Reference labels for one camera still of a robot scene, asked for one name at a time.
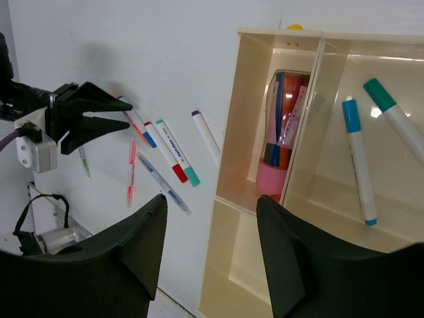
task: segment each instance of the teal marker cap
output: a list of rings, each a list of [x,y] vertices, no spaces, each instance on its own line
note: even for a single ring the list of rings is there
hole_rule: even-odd
[[[393,97],[390,96],[390,94],[386,91],[386,89],[378,81],[378,79],[370,79],[364,84],[363,87],[383,113],[387,111],[390,107],[396,105],[396,102]]]
[[[192,167],[184,169],[184,173],[187,176],[188,180],[190,180],[190,183],[193,187],[198,186],[200,184],[200,180]]]

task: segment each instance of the pen cap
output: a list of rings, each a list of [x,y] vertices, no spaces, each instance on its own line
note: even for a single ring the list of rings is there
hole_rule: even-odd
[[[350,134],[360,131],[360,120],[356,101],[354,99],[351,99],[350,101],[343,101],[342,108],[346,132]]]
[[[392,96],[386,91],[383,85],[378,81],[378,79],[373,78],[364,84],[364,89],[367,94],[371,97],[373,102],[377,107],[384,113],[390,107],[396,105],[395,100]]]

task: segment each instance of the red pen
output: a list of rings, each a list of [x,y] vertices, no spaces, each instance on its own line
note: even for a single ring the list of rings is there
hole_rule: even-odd
[[[133,189],[134,189],[134,167],[135,167],[136,141],[131,139],[130,158],[128,166],[128,188],[127,188],[127,207],[133,205]]]

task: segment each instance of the marker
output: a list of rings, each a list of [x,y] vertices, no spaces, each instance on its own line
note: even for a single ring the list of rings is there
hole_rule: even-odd
[[[123,101],[125,103],[128,103],[128,101],[123,96],[118,96],[118,100]],[[156,144],[154,143],[152,137],[150,137],[149,133],[144,128],[143,120],[138,116],[137,112],[133,109],[130,114],[130,116],[126,111],[123,111],[125,118],[130,123],[130,125],[133,127],[133,129],[136,131],[137,135],[147,144],[149,144],[152,148],[156,148]]]
[[[170,187],[164,178],[153,168],[152,164],[139,152],[137,152],[137,158],[141,164],[149,171],[150,175],[159,183],[159,186],[174,200],[176,205],[187,215],[191,214],[189,207],[184,201],[178,196],[178,194]]]
[[[180,181],[182,183],[187,182],[188,178],[187,178],[186,174],[184,173],[181,166],[178,164],[177,160],[172,155],[171,150],[168,149],[165,142],[162,140],[162,138],[160,138],[160,136],[159,136],[158,132],[156,131],[156,128],[154,128],[153,124],[150,121],[147,121],[147,122],[145,122],[144,126],[146,127],[147,132],[152,137],[152,139],[156,143],[156,145],[159,148],[159,150],[161,151],[161,153],[164,155],[166,161],[168,161],[168,163],[172,167],[172,169],[175,172],[175,174],[177,175],[178,179],[180,179]]]
[[[206,145],[209,148],[209,151],[212,153],[213,159],[215,159],[215,162],[219,164],[221,151],[219,150],[217,142],[213,138],[211,131],[209,130],[209,127],[207,126],[205,122],[205,119],[203,118],[202,114],[199,111],[193,111],[191,113],[191,116],[193,117],[193,120],[196,123],[203,137],[203,140],[206,142]]]
[[[85,176],[87,177],[88,180],[91,180],[90,169],[89,169],[89,166],[88,166],[88,161],[87,161],[87,157],[85,156],[85,151],[84,151],[83,146],[80,146],[78,148],[78,152],[79,152],[79,156],[81,157],[81,160],[82,160],[82,165],[84,167]]]
[[[198,186],[200,184],[199,178],[194,172],[194,169],[190,166],[186,156],[184,156],[180,146],[178,146],[177,141],[175,140],[168,126],[166,126],[166,123],[162,119],[159,119],[156,121],[156,126],[158,127],[159,135],[163,140],[165,140],[165,143],[168,145],[168,148],[171,150],[171,152],[174,153],[174,157],[180,163],[180,166],[183,168],[183,171],[188,177],[188,180],[190,180],[191,185],[193,187]]]
[[[129,156],[129,162],[128,162],[129,165],[128,165],[127,207],[131,207],[133,205],[135,152],[136,152],[136,141],[134,138],[132,138],[131,145],[130,145],[130,156]]]
[[[378,79],[373,78],[366,82],[364,89],[424,167],[424,137],[417,127],[408,119]]]
[[[354,99],[342,102],[342,107],[344,124],[346,125],[346,131],[349,138],[350,151],[352,152],[356,184],[359,190],[362,218],[366,225],[375,225],[377,224],[376,202],[374,201],[374,191],[372,189],[370,171],[366,161],[358,107]]]

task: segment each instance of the purple cable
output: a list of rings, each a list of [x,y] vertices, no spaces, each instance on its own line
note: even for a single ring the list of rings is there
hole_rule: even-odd
[[[20,136],[19,131],[13,131],[12,133],[8,134],[5,138],[3,138],[0,141],[0,152],[6,148],[8,144],[10,144],[12,141],[14,141],[15,138],[18,138]]]

